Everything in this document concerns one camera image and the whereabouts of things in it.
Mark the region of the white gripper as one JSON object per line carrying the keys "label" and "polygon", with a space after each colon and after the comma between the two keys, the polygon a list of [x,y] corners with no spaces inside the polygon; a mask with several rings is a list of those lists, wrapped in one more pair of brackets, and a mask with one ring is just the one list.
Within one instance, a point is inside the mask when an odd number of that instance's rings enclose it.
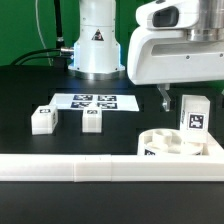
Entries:
{"label": "white gripper", "polygon": [[127,73],[158,84],[170,110],[171,83],[224,79],[224,0],[154,0],[136,10]]}

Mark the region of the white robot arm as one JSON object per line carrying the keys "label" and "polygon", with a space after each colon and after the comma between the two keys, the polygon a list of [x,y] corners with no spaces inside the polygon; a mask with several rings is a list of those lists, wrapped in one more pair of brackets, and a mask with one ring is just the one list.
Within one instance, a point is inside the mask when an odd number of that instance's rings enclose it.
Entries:
{"label": "white robot arm", "polygon": [[136,85],[224,80],[224,0],[154,0],[136,10],[127,65],[115,40],[115,0],[80,0],[80,37],[69,66],[109,79],[123,71]]}

